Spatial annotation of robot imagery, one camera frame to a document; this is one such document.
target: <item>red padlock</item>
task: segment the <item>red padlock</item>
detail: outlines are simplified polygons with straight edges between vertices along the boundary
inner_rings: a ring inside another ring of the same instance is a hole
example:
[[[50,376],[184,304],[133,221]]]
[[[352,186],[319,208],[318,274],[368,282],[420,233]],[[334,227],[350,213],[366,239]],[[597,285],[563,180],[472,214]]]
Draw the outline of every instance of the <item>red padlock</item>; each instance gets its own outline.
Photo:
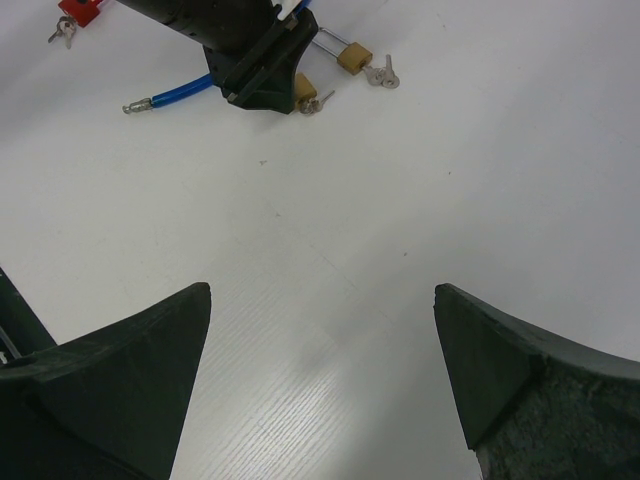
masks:
[[[86,27],[100,15],[98,5],[103,0],[62,0],[58,6],[81,27]]]

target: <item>black bracket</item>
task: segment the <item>black bracket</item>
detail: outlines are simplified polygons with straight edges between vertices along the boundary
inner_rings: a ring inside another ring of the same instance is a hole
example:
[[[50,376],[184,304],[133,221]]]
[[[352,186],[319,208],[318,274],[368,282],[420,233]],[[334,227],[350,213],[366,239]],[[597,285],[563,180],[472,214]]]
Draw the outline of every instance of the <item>black bracket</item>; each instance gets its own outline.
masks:
[[[295,73],[302,54],[318,33],[308,9],[275,20],[247,52],[225,54],[204,47],[215,85],[230,104],[245,110],[289,114],[295,108]]]

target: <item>white table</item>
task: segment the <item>white table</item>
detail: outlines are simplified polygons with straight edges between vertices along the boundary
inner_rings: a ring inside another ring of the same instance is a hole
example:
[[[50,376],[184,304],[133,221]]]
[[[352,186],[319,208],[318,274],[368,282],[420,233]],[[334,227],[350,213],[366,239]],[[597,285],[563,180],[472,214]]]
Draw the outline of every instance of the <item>white table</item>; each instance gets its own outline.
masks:
[[[176,479],[476,479],[434,328],[452,282],[640,360],[640,4],[315,0],[393,92],[315,50],[314,118],[207,91],[199,46],[111,2],[0,20],[0,262],[58,342],[195,282],[213,318]]]

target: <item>metal rod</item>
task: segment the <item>metal rod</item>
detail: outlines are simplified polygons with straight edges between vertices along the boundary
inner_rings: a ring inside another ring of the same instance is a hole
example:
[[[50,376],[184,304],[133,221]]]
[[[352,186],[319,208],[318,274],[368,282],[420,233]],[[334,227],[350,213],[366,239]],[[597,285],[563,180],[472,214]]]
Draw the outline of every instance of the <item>metal rod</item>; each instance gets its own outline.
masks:
[[[329,47],[327,47],[326,45],[323,45],[322,43],[320,43],[319,41],[317,41],[315,38],[313,40],[311,40],[311,42],[316,46],[321,48],[322,50],[324,50],[325,52],[327,52],[329,55],[331,55],[332,57],[338,58],[338,54],[336,52],[334,52],[333,50],[331,50]]]
[[[344,38],[342,38],[340,35],[338,35],[336,32],[329,30],[328,28],[325,27],[320,27],[318,29],[319,32],[322,33],[326,33],[327,35],[329,35],[330,37],[335,38],[336,40],[338,40],[341,43],[344,43],[345,45],[349,45],[351,42],[349,42],[349,40],[345,40]]]

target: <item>black mount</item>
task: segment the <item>black mount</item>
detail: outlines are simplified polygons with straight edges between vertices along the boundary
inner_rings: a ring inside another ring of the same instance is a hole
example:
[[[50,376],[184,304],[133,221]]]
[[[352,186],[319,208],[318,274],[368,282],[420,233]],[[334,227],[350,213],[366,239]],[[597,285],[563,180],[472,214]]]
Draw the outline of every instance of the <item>black mount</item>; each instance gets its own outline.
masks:
[[[0,280],[0,478],[168,480],[209,327],[209,286],[56,346],[1,269]]]
[[[298,62],[317,33],[313,14],[303,9],[282,22],[275,20],[242,55],[204,47],[214,84],[236,107],[291,113],[295,108],[294,77]]]

